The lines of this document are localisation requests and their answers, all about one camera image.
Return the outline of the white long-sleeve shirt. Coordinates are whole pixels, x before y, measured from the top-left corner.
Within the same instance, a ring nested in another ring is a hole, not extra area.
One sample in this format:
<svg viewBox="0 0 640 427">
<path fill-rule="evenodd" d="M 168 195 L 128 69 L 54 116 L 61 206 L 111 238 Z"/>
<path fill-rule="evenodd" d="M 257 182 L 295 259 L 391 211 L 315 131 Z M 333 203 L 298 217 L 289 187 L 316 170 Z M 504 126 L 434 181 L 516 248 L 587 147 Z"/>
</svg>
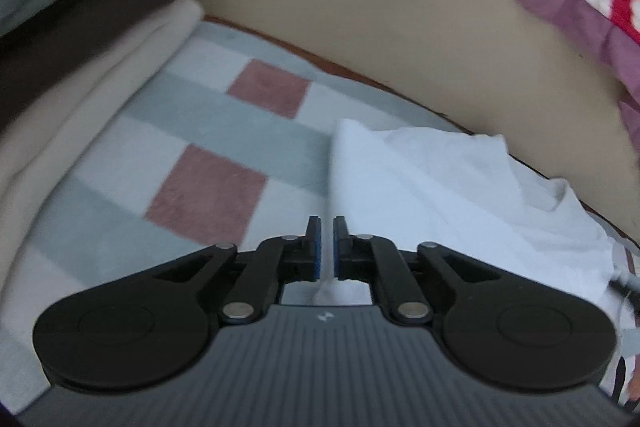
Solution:
<svg viewBox="0 0 640 427">
<path fill-rule="evenodd" d="M 634 312 L 608 287 L 623 246 L 566 180 L 514 160 L 500 135 L 372 131 L 342 120 L 332 139 L 329 204 L 354 234 L 406 251 L 439 243 L 582 297 L 620 332 L 634 327 Z"/>
</svg>

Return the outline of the checkered floor rug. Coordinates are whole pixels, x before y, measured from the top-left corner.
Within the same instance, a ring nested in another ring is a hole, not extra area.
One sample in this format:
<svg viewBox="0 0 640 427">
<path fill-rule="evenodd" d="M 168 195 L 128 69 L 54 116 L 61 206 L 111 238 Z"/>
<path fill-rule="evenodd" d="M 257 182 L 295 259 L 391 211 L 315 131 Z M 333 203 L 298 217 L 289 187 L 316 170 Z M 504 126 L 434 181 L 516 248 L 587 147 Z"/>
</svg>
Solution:
<svg viewBox="0 0 640 427">
<path fill-rule="evenodd" d="M 217 241 L 253 249 L 325 216 L 343 118 L 449 128 L 264 39 L 198 24 L 40 210 L 1 300 L 2 404 L 18 413 L 47 390 L 32 328 L 56 300 Z"/>
</svg>

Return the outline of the dark brown folded garment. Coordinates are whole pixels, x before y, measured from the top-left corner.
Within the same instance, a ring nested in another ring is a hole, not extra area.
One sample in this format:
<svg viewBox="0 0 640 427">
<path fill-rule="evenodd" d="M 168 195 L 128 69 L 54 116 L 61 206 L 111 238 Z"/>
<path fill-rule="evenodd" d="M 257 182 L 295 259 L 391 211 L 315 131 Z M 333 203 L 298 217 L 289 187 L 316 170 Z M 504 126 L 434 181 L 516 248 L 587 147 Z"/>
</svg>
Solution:
<svg viewBox="0 0 640 427">
<path fill-rule="evenodd" d="M 176 0 L 58 0 L 1 37 L 1 127 Z"/>
</svg>

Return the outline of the cream folded garment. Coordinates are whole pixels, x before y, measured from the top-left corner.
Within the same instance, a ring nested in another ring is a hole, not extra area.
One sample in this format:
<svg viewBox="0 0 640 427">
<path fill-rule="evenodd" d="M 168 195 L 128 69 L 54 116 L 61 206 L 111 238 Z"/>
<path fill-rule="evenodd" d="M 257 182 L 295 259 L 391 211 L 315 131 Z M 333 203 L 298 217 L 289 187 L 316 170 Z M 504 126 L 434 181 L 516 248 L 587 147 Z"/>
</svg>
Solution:
<svg viewBox="0 0 640 427">
<path fill-rule="evenodd" d="M 38 212 L 122 107 L 173 57 L 204 15 L 175 0 L 41 95 L 1 132 L 1 285 Z"/>
</svg>

